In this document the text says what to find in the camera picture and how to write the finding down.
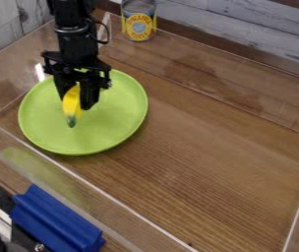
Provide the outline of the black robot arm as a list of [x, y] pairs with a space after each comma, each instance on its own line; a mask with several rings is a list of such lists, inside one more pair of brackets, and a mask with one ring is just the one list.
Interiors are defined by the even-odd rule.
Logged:
[[80, 84], [80, 107], [90, 110], [101, 100], [101, 90], [113, 86], [113, 66], [99, 58], [99, 44], [109, 40], [98, 38], [94, 16], [97, 0], [47, 0], [55, 18], [59, 50], [44, 51], [44, 72], [54, 76], [60, 99]]

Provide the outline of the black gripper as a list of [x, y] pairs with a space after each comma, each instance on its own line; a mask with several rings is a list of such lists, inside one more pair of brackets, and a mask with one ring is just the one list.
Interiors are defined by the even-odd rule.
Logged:
[[56, 28], [58, 51], [44, 51], [44, 72], [54, 76], [59, 97], [80, 83], [80, 104], [90, 110], [101, 99], [101, 88], [111, 86], [109, 63], [99, 58], [99, 39], [95, 28]]

